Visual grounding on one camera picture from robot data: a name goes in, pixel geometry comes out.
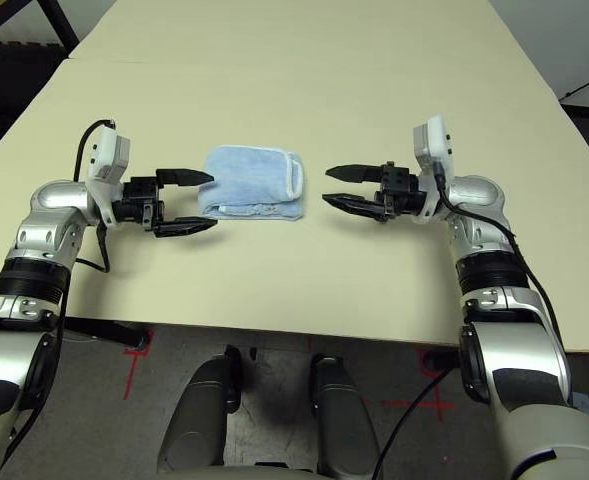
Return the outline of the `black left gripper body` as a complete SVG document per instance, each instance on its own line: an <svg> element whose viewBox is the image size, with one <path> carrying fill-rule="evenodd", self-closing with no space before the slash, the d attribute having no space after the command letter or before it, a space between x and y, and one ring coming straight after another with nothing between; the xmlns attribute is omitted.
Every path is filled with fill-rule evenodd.
<svg viewBox="0 0 589 480"><path fill-rule="evenodd" d="M145 231L159 233L164 220L163 188L157 176L132 177L123 184L122 197L112 203L116 221L137 223Z"/></svg>

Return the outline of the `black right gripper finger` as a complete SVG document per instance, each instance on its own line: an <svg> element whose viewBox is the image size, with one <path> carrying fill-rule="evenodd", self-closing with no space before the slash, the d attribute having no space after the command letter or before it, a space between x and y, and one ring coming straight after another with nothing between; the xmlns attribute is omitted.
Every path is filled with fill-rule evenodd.
<svg viewBox="0 0 589 480"><path fill-rule="evenodd" d="M329 205L352 215L373 220L386 220L385 207L382 203L367 200L362 196L347 193L323 194L322 199Z"/></svg>
<svg viewBox="0 0 589 480"><path fill-rule="evenodd" d="M383 167L361 164L341 165L328 169L325 174L349 183L380 183L383 175Z"/></svg>

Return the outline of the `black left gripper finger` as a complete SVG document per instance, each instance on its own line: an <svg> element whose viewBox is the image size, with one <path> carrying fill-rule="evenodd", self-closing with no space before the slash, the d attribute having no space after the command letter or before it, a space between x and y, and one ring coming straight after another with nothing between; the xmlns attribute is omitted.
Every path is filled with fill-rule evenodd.
<svg viewBox="0 0 589 480"><path fill-rule="evenodd" d="M156 180L158 188L166 185L179 187L192 187L207 184L214 181L214 177L201 171L191 169L157 169Z"/></svg>
<svg viewBox="0 0 589 480"><path fill-rule="evenodd" d="M152 227L157 238L188 236L208 230L218 224L215 219L204 217L177 217L172 221L160 221Z"/></svg>

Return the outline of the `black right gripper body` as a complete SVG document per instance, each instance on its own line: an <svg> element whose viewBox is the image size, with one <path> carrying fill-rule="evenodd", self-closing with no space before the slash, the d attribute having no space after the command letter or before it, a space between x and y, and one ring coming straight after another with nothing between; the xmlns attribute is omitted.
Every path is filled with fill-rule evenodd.
<svg viewBox="0 0 589 480"><path fill-rule="evenodd" d="M380 189L375 202L381 207L376 220L387 222L401 215L417 216L422 210L422 190L419 179L408 168L397 167L393 162L382 166Z"/></svg>

